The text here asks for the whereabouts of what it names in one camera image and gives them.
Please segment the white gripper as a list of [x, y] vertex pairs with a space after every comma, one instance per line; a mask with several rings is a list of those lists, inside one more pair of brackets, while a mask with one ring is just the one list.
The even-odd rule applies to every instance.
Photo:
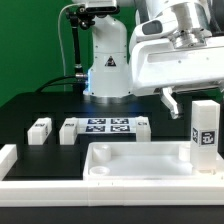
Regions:
[[174, 92], [220, 87], [224, 83], [224, 36], [206, 39], [205, 46], [174, 48], [162, 33], [155, 31], [159, 20], [138, 25], [129, 51], [131, 92], [136, 96], [160, 92], [160, 99], [173, 119], [182, 115]]

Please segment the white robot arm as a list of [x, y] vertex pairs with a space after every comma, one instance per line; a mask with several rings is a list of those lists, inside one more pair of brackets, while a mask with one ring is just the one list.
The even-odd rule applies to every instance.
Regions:
[[94, 61], [84, 95], [102, 103], [158, 94], [171, 116], [172, 95], [224, 92], [224, 36], [209, 26], [210, 0], [72, 0], [92, 29]]

